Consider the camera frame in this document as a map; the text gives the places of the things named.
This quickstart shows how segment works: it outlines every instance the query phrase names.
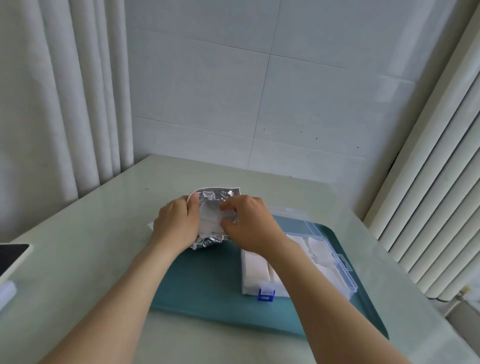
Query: tabletop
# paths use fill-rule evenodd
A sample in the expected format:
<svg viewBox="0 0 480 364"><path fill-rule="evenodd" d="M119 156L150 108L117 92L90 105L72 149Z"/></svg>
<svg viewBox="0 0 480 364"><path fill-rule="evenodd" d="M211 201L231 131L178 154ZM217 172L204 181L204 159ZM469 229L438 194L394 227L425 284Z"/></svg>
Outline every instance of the tabletop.
<svg viewBox="0 0 480 364"><path fill-rule="evenodd" d="M168 201L207 186L240 186L269 206L305 211L330 227L382 318L415 364L480 359L428 303L330 186L292 177L151 155L13 243L34 251L14 272L0 312L1 362L37 363L95 305L147 243ZM134 363L314 363L307 341L150 311Z"/></svg>

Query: person's right arm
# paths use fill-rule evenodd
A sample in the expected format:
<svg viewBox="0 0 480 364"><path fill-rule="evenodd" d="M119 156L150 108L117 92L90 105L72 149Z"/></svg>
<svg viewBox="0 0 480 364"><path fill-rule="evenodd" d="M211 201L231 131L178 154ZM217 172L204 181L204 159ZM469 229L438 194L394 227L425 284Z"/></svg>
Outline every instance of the person's right arm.
<svg viewBox="0 0 480 364"><path fill-rule="evenodd" d="M318 363L410 363L283 233L262 199L235 196L221 209L239 216L236 224L222 220L225 232L242 249L263 256L280 277Z"/></svg>

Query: tiled wall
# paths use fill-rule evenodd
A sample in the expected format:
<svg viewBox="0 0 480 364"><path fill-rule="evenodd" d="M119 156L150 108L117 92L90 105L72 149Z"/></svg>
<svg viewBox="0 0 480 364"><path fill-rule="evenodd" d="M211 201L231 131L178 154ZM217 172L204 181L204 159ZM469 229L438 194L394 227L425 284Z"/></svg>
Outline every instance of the tiled wall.
<svg viewBox="0 0 480 364"><path fill-rule="evenodd" d="M363 217L475 2L127 0L135 158L330 183Z"/></svg>

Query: black screen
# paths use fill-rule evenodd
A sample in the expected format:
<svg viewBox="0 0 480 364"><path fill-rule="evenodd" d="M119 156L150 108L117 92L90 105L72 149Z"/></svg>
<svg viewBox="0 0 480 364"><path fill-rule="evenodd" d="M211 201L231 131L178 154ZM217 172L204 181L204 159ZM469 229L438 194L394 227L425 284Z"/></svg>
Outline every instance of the black screen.
<svg viewBox="0 0 480 364"><path fill-rule="evenodd" d="M28 244L0 244L0 276L28 249Z"/></svg>

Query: green tray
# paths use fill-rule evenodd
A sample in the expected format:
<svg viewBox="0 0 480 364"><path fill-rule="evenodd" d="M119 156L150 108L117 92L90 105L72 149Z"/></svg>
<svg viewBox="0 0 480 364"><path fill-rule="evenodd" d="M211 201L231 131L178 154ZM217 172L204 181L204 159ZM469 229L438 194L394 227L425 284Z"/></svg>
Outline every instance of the green tray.
<svg viewBox="0 0 480 364"><path fill-rule="evenodd" d="M317 227L351 266L335 234L323 225ZM357 274L355 271L350 274L359 287L350 301L388 338L385 326ZM260 302L254 296L241 294L240 249L232 242L196 251L187 249L180 254L158 287L151 308L305 337L289 298L275 297L273 302Z"/></svg>

